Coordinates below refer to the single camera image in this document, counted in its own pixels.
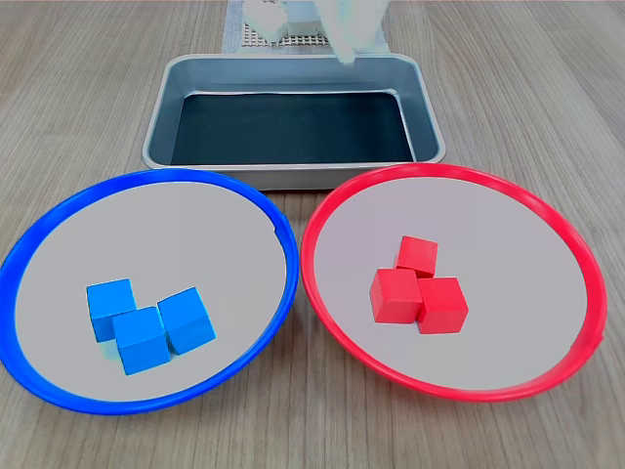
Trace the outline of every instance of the table surface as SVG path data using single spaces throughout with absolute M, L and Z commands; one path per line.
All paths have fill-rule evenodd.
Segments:
M 58 202 L 144 168 L 165 64 L 219 52 L 226 7 L 0 3 L 2 258 Z M 253 363 L 163 411 L 75 414 L 3 368 L 0 467 L 625 467 L 625 4 L 401 2 L 384 27 L 423 68 L 445 161 L 535 192 L 595 251 L 609 308 L 590 362 L 522 402 L 431 398 L 349 356 L 300 288 Z M 323 197 L 271 195 L 299 241 Z

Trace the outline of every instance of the blue cube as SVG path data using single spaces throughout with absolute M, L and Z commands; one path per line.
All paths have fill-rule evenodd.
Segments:
M 113 317 L 137 309 L 133 288 L 127 278 L 88 286 L 87 303 L 98 342 L 114 338 Z
M 135 374 L 170 361 L 165 328 L 155 307 L 114 317 L 113 329 L 126 374 Z
M 215 329 L 196 288 L 177 293 L 158 303 L 172 348 L 182 355 L 215 338 Z

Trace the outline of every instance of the tray rim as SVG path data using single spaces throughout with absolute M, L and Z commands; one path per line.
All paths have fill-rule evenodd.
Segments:
M 16 306 L 23 274 L 45 238 L 66 219 L 113 194 L 153 184 L 200 183 L 218 186 L 247 198 L 274 225 L 286 265 L 284 291 L 275 314 L 263 333 L 237 360 L 204 381 L 177 393 L 141 401 L 108 402 L 74 395 L 41 376 L 25 357 L 16 330 Z M 184 168 L 145 170 L 108 179 L 72 195 L 34 222 L 20 237 L 0 267 L 0 361 L 23 388 L 49 404 L 99 415 L 143 413 L 181 404 L 223 384 L 241 371 L 271 342 L 282 327 L 295 300 L 299 282 L 299 254 L 295 234 L 280 210 L 266 196 L 228 176 Z
M 314 251 L 323 227 L 334 211 L 351 196 L 393 180 L 431 177 L 466 181 L 495 191 L 523 204 L 547 223 L 564 241 L 577 261 L 587 290 L 586 317 L 568 354 L 542 375 L 507 388 L 467 391 L 439 386 L 400 373 L 362 350 L 332 319 L 318 291 L 314 274 Z M 497 403 L 536 396 L 572 377 L 593 356 L 604 339 L 607 296 L 604 278 L 592 250 L 578 231 L 551 205 L 514 183 L 479 170 L 449 165 L 408 163 L 369 171 L 331 192 L 313 212 L 304 232 L 301 248 L 302 280 L 312 308 L 334 338 L 357 360 L 392 381 L 425 394 L 455 401 Z

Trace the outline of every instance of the wire rack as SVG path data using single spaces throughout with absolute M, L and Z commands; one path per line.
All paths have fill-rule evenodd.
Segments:
M 268 42 L 261 37 L 248 24 L 243 24 L 243 47 L 267 47 L 267 46 L 329 46 L 330 42 L 325 36 L 285 36 L 280 42 Z

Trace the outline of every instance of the plate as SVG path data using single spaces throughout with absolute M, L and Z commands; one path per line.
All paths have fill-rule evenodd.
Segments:
M 256 190 L 189 169 L 120 176 L 41 217 L 0 270 L 0 359 L 41 399 L 128 414 L 218 386 L 258 355 L 291 308 L 293 232 Z M 114 340 L 97 343 L 86 287 L 129 278 L 138 308 L 196 287 L 217 337 L 127 376 Z
M 369 287 L 404 235 L 438 242 L 436 277 L 457 277 L 469 306 L 460 333 L 373 320 Z M 536 395 L 572 376 L 603 339 L 604 279 L 579 233 L 535 195 L 476 170 L 402 164 L 346 182 L 312 215 L 301 261 L 312 305 L 339 343 L 431 395 Z

